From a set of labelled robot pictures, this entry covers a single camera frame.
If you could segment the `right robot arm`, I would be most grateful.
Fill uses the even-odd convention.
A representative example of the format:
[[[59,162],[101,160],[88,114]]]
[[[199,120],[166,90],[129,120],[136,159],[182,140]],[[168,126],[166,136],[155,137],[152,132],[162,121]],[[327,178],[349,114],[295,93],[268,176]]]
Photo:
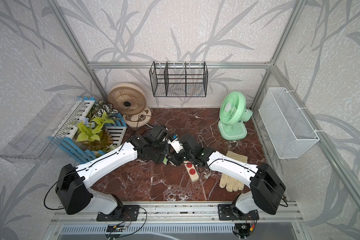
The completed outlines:
[[[189,134],[181,139],[177,135],[172,135],[168,139],[168,144],[174,150],[172,159],[189,161],[199,167],[223,173],[250,189],[248,193],[238,195],[230,206],[237,219],[258,210],[275,215],[284,201],[286,186],[274,169],[266,163],[251,165],[239,162],[212,148],[203,148]]]

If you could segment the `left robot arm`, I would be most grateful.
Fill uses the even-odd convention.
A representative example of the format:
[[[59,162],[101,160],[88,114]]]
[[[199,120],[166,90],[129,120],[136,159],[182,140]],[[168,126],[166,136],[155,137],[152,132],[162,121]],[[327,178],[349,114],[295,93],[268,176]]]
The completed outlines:
[[[167,128],[155,125],[145,136],[134,135],[115,150],[74,167],[68,164],[61,169],[59,179],[52,186],[66,214],[98,212],[115,220],[127,216],[123,203],[112,195],[92,189],[105,175],[136,159],[162,162],[172,159],[174,153],[182,150],[176,135],[170,135]]]

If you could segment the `beige red power strip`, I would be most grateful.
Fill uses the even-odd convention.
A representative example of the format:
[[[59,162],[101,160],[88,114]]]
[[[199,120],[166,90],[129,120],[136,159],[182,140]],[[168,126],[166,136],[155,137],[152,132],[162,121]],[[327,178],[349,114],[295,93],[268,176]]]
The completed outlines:
[[[189,161],[184,161],[183,162],[185,167],[186,167],[186,170],[189,174],[189,177],[191,179],[192,182],[196,182],[199,180],[199,175],[198,175],[198,172],[194,166],[194,164],[192,164],[191,162]]]

